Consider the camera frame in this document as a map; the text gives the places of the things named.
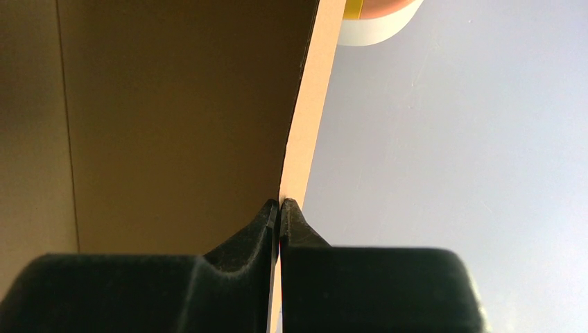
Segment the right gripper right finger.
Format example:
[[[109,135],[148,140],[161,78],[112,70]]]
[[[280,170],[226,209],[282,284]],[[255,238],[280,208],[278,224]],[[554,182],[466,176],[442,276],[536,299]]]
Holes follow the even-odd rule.
[[[328,244],[291,198],[280,228],[285,332],[489,332],[474,281],[441,248]]]

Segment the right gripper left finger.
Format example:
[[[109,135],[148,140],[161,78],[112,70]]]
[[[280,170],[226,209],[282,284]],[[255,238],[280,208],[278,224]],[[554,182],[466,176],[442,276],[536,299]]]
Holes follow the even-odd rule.
[[[1,301],[2,332],[266,332],[279,207],[204,255],[48,254]]]

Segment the brown cardboard box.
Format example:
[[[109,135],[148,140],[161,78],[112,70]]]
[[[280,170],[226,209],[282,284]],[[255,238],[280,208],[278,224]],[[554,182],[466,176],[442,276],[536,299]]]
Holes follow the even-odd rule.
[[[204,255],[302,200],[344,7],[2,1],[1,301],[43,255]]]

